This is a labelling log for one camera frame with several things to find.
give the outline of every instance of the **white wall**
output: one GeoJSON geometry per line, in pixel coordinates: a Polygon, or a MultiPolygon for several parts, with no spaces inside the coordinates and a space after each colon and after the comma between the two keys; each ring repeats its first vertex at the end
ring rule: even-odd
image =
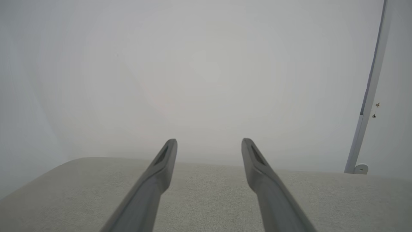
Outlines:
{"type": "Polygon", "coordinates": [[[69,159],[242,165],[252,138],[275,168],[343,172],[383,0],[56,1],[3,7],[69,159]]]}
{"type": "Polygon", "coordinates": [[[0,23],[0,199],[67,161],[0,23]]]}
{"type": "Polygon", "coordinates": [[[388,43],[358,163],[368,175],[412,180],[412,2],[394,5],[388,43]]]}

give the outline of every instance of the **gray cushion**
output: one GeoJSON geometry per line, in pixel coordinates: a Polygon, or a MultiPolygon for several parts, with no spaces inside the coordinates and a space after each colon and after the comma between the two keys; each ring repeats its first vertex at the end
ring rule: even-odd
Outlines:
{"type": "MultiPolygon", "coordinates": [[[[0,231],[98,231],[150,161],[67,162],[0,201],[0,231]]],[[[410,231],[412,183],[276,170],[318,231],[410,231]]],[[[156,232],[263,231],[243,167],[177,163],[156,232]]]]}

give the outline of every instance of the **textured upholstery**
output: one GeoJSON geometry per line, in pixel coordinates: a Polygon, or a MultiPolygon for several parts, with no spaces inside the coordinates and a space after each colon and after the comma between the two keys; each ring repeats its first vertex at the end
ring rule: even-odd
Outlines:
{"type": "MultiPolygon", "coordinates": [[[[150,161],[82,158],[0,201],[0,231],[98,231],[150,161]]],[[[412,183],[276,170],[319,232],[411,231],[412,183]]],[[[261,232],[243,167],[177,163],[155,232],[261,232]]]]}

